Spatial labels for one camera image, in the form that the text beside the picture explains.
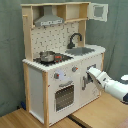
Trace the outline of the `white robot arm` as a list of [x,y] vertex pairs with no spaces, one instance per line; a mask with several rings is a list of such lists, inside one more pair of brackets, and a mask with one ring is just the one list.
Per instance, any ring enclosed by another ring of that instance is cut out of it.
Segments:
[[105,71],[94,67],[91,67],[87,74],[99,90],[103,90],[123,104],[128,105],[128,84],[115,81]]

